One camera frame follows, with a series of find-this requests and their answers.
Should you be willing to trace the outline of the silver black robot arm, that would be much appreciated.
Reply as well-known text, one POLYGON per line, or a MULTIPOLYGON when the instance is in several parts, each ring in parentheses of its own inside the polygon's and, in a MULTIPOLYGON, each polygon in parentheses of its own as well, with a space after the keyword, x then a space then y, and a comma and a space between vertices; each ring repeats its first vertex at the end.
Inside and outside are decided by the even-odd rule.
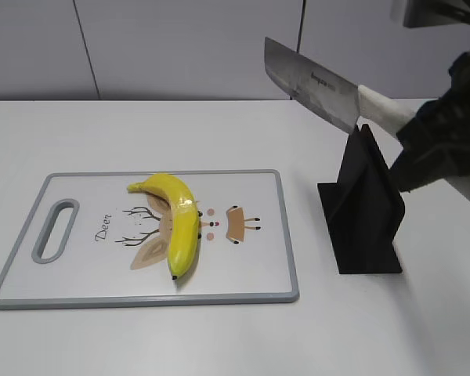
POLYGON ((406 28, 470 26, 470 1, 392 1, 390 18, 406 28))

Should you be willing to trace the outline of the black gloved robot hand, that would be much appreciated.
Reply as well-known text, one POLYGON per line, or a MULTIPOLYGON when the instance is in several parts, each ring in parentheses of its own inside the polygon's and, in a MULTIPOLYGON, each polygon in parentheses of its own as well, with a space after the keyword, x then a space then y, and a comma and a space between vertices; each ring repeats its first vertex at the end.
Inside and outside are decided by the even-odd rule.
POLYGON ((448 73, 450 88, 425 102, 396 132, 403 150, 390 172, 401 192, 439 179, 470 176, 470 50, 448 73))

